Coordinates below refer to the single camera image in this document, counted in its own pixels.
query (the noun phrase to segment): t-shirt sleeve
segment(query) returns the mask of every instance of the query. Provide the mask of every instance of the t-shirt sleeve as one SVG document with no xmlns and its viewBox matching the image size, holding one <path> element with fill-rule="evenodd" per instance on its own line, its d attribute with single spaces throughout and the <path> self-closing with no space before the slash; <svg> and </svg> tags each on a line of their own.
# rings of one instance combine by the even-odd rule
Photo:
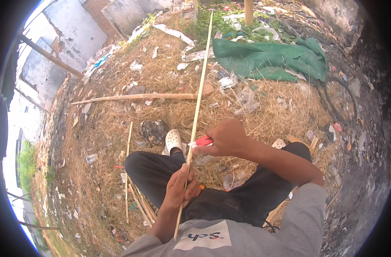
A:
<svg viewBox="0 0 391 257">
<path fill-rule="evenodd" d="M 301 186 L 284 210 L 275 236 L 296 256 L 319 256 L 324 233 L 325 189 L 308 183 Z"/>
<path fill-rule="evenodd" d="M 145 234 L 137 238 L 120 257 L 144 257 L 148 256 L 149 251 L 162 245 L 157 237 Z"/>
</svg>

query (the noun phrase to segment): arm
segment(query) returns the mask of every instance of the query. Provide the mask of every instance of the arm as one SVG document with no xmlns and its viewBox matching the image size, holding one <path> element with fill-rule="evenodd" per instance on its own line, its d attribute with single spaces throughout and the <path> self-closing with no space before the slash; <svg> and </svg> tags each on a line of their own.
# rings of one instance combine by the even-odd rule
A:
<svg viewBox="0 0 391 257">
<path fill-rule="evenodd" d="M 214 144 L 198 146 L 194 148 L 193 153 L 212 156 L 232 155 L 259 163 L 292 184 L 302 186 L 314 183 L 324 186 L 322 173 L 314 164 L 293 153 L 270 147 L 248 137 L 238 119 L 228 119 L 214 128 L 207 128 L 206 134 L 214 140 Z"/>
<path fill-rule="evenodd" d="M 160 239 L 163 244 L 170 241 L 174 236 L 180 206 L 183 205 L 185 207 L 191 198 L 197 197 L 201 192 L 198 180 L 193 179 L 193 169 L 190 169 L 188 174 L 189 182 L 184 192 L 187 169 L 188 166 L 184 163 L 181 169 L 172 174 L 167 184 L 167 193 L 158 212 L 157 221 L 149 231 L 150 235 Z"/>
</svg>

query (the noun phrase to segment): grey t-shirt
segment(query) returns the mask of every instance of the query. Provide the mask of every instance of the grey t-shirt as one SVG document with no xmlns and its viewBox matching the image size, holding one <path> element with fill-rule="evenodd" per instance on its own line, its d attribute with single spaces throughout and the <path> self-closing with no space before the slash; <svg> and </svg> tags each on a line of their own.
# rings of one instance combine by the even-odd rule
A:
<svg viewBox="0 0 391 257">
<path fill-rule="evenodd" d="M 177 241 L 162 244 L 145 234 L 121 256 L 319 256 L 325 197 L 319 185 L 301 186 L 285 208 L 276 233 L 232 220 L 189 220 L 180 225 Z"/>
</svg>

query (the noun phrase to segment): black pants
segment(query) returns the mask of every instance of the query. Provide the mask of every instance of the black pants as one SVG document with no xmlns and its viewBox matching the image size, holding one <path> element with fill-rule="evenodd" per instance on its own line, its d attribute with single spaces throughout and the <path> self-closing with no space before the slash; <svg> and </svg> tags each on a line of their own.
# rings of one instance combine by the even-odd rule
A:
<svg viewBox="0 0 391 257">
<path fill-rule="evenodd" d="M 282 150 L 311 162 L 309 149 L 302 143 L 289 143 Z M 185 163 L 181 152 L 172 156 L 133 152 L 124 162 L 127 174 L 144 195 L 160 208 L 168 180 Z M 295 185 L 258 165 L 254 174 L 229 192 L 205 188 L 183 210 L 181 222 L 190 219 L 229 219 L 262 227 L 270 211 L 284 201 Z"/>
</svg>

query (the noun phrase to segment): left hand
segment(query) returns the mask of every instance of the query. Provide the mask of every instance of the left hand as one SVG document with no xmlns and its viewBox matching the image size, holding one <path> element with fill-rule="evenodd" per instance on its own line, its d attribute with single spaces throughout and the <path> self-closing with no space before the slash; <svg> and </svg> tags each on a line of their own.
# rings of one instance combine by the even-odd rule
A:
<svg viewBox="0 0 391 257">
<path fill-rule="evenodd" d="M 197 197 L 201 188 L 198 186 L 199 182 L 194 178 L 194 169 L 190 169 L 188 174 L 187 189 L 184 191 L 184 184 L 187 179 L 188 165 L 183 164 L 181 169 L 174 172 L 167 183 L 167 192 L 161 208 L 178 209 L 181 205 L 185 207 L 193 197 Z"/>
</svg>

